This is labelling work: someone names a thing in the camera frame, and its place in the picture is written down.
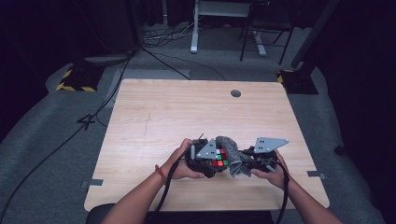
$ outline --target tabletop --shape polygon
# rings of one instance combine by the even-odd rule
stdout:
[[[232,91],[239,91],[234,97]],[[325,207],[329,199],[283,87],[275,82],[124,79],[92,176],[86,210],[116,203],[163,164],[184,138],[232,138],[239,149],[257,137],[285,138],[278,149],[290,175]],[[162,188],[150,210],[163,194]],[[172,180],[162,211],[274,210],[283,191],[229,170],[212,178]],[[287,208],[293,208],[288,202]]]

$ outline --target circular hole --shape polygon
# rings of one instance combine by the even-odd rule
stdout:
[[[241,96],[241,91],[233,90],[233,91],[231,91],[231,96],[239,97],[239,96]]]

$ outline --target white table leg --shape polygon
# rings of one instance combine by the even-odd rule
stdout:
[[[256,41],[257,49],[259,50],[260,56],[266,56],[267,52],[265,51],[264,45],[262,44],[262,38],[260,37],[261,32],[253,31],[253,37]]]
[[[199,0],[195,0],[194,9],[194,29],[192,31],[191,40],[191,53],[196,53],[198,51],[198,15],[199,15]]]

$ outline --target office chair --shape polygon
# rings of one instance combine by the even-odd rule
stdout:
[[[247,23],[245,27],[242,29],[241,34],[239,35],[239,39],[241,36],[244,36],[244,45],[242,47],[241,57],[239,61],[242,62],[245,52],[245,46],[248,39],[249,31],[255,32],[265,32],[265,33],[276,33],[278,34],[277,38],[274,41],[274,44],[268,45],[264,43],[254,43],[256,45],[264,45],[264,46],[274,46],[274,47],[283,47],[282,56],[280,57],[279,65],[282,64],[283,57],[285,56],[286,49],[289,45],[291,35],[294,30],[294,26],[292,25],[291,18],[294,17],[292,14],[297,14],[297,12],[292,12],[289,9],[290,7],[286,6],[284,1],[263,1],[263,0],[254,0],[253,3],[249,7],[249,12],[247,15]],[[284,32],[289,32],[288,40],[285,45],[275,45],[276,41],[280,38],[280,36]]]

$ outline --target gray cloth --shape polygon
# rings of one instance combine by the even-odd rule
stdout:
[[[249,177],[251,176],[250,170],[243,165],[243,162],[252,161],[252,159],[238,151],[238,145],[233,139],[225,136],[218,136],[216,137],[216,145],[217,147],[224,148],[229,162],[228,167],[230,169],[230,175],[233,178],[239,174],[244,174]]]

